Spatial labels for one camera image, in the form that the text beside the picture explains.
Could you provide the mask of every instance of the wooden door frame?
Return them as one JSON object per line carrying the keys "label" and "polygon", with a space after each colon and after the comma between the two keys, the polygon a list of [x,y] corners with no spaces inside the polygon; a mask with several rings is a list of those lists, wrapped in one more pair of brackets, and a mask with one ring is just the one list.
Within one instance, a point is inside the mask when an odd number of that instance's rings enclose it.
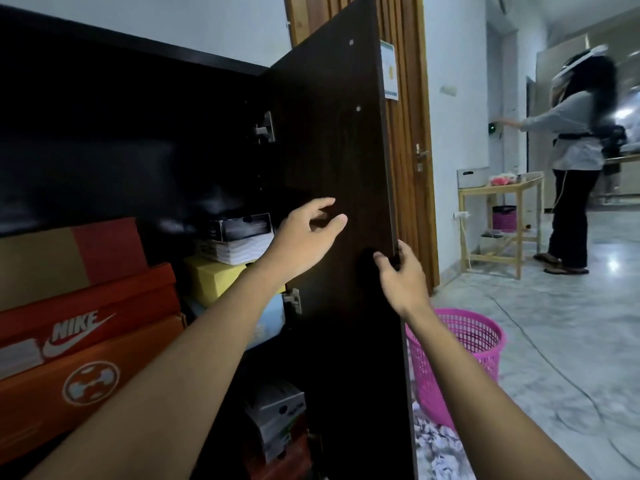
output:
{"label": "wooden door frame", "polygon": [[[348,3],[354,0],[285,0],[291,44],[293,47],[306,39],[323,23],[331,19]],[[398,71],[405,72],[404,105],[392,106],[387,101],[387,131],[391,161],[392,181],[394,183],[394,205],[396,207],[396,229],[401,239],[412,242],[413,249],[420,259],[427,277],[429,291],[440,284],[438,265],[438,241],[436,234],[435,195],[433,188],[433,155],[431,151],[431,121],[429,115],[429,87],[424,35],[424,6],[422,0],[376,0],[378,5],[378,23],[380,39],[390,40],[390,30],[397,36],[396,47]],[[401,15],[394,6],[402,5]],[[405,26],[405,17],[413,20]],[[407,73],[411,72],[409,81]],[[407,98],[406,94],[418,94],[419,97]],[[427,156],[417,160],[415,144]],[[418,173],[417,164],[422,164],[423,172]]]}

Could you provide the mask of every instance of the right hand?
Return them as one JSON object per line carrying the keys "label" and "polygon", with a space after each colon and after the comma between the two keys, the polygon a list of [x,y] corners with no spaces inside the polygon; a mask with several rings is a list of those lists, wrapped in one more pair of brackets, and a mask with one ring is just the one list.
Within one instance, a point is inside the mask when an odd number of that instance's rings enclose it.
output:
{"label": "right hand", "polygon": [[411,322],[412,318],[431,310],[429,290],[420,261],[409,245],[398,240],[398,247],[400,271],[396,271],[382,253],[374,253],[373,259],[380,270],[382,291],[389,304],[403,320]]}

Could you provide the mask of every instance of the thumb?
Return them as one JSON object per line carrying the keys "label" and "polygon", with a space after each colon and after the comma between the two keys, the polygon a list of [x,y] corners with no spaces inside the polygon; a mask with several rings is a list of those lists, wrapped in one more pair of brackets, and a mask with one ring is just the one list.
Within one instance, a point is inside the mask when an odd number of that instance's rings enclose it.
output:
{"label": "thumb", "polygon": [[389,263],[389,258],[384,254],[378,252],[373,253],[373,260],[378,265],[380,273],[384,273],[385,271],[395,271],[393,266],[391,266],[391,263]]}
{"label": "thumb", "polygon": [[327,239],[331,239],[332,241],[342,232],[344,227],[347,225],[347,216],[344,214],[340,214],[331,219],[331,222],[327,224],[324,229],[322,229],[321,233],[327,237]]}

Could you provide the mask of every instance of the cabinet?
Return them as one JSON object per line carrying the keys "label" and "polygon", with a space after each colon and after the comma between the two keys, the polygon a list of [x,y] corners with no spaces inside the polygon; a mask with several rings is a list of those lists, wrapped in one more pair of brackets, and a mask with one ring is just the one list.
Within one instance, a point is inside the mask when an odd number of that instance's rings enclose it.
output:
{"label": "cabinet", "polygon": [[[287,284],[301,313],[246,361],[305,392],[329,478],[414,477],[406,338],[371,257],[396,250],[375,0],[269,69],[16,9],[0,19],[2,235],[135,216],[158,224],[170,260],[190,219],[277,224],[336,197],[346,230]],[[215,468],[213,450],[199,467]]]}

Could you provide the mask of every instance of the black cable on floor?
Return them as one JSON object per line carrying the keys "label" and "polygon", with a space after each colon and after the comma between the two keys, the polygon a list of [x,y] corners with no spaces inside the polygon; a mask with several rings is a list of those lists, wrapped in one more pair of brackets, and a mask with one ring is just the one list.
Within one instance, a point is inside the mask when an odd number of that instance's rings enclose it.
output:
{"label": "black cable on floor", "polygon": [[602,426],[604,427],[604,432],[607,436],[607,441],[609,442],[609,444],[611,445],[611,447],[613,448],[613,450],[618,453],[618,455],[620,455],[620,458],[622,458],[623,460],[625,460],[629,466],[635,468],[636,470],[640,471],[640,467],[638,465],[636,465],[631,459],[629,459],[624,453],[622,453],[618,447],[616,446],[615,443],[613,443],[613,440],[611,439],[610,435],[609,435],[609,430],[607,428],[607,423],[606,420],[604,418],[604,414],[602,414],[602,411],[600,410],[599,405],[596,403],[596,401],[587,393],[587,391],[585,391],[584,389],[582,389],[580,386],[578,386],[578,384],[576,384],[575,382],[573,382],[571,379],[569,379],[566,375],[564,375],[564,373],[558,369],[553,362],[551,362],[546,355],[544,355],[544,353],[542,352],[542,350],[540,350],[538,348],[538,346],[535,344],[535,342],[531,339],[531,337],[529,336],[529,334],[524,330],[523,327],[521,327],[521,325],[516,322],[516,320],[513,319],[513,317],[511,315],[509,315],[509,313],[507,312],[507,310],[505,310],[500,303],[498,303],[498,300],[496,300],[496,298],[492,297],[489,293],[487,293],[486,291],[484,291],[482,288],[480,288],[479,286],[476,286],[475,284],[471,284],[468,281],[464,281],[466,284],[473,286],[474,288],[476,288],[477,290],[479,290],[483,295],[485,295],[487,298],[489,298],[490,300],[492,300],[492,302],[494,302],[498,308],[500,308],[502,310],[502,313],[504,313],[505,315],[507,315],[507,317],[509,318],[509,320],[511,320],[513,322],[514,325],[516,325],[516,327],[518,327],[520,329],[520,331],[522,332],[523,336],[525,339],[527,339],[527,341],[531,344],[531,346],[536,350],[536,352],[538,352],[538,354],[540,355],[540,357],[542,357],[542,359],[549,364],[549,366],[551,366],[551,368],[556,371],[556,373],[562,377],[562,379],[564,379],[568,384],[571,384],[572,387],[574,387],[574,389],[576,389],[576,391],[580,392],[581,395],[585,396],[589,402],[593,405],[593,409],[595,409],[596,413],[598,414],[598,418],[600,419],[600,422],[602,423]]}

